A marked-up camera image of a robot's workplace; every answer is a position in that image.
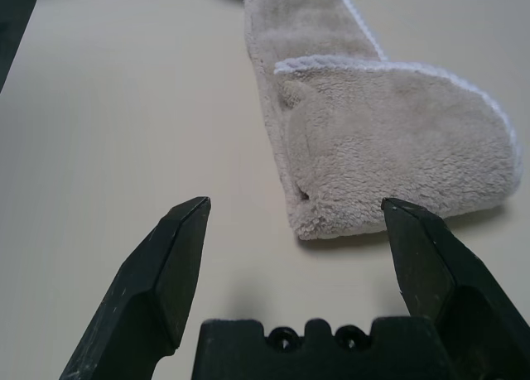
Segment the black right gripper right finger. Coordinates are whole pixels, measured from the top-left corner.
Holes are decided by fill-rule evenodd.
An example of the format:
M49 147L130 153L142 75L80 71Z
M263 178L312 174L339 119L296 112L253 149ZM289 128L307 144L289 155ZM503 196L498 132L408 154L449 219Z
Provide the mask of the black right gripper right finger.
M400 293L430 319L461 379L527 379L529 326L483 264L427 209L385 198Z

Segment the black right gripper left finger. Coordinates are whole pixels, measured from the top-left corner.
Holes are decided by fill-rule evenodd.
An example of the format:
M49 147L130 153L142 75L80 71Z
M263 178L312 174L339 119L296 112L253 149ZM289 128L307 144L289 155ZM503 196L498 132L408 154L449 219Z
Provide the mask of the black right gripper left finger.
M208 197L169 210L118 269L63 379L150 379L179 348L195 296Z

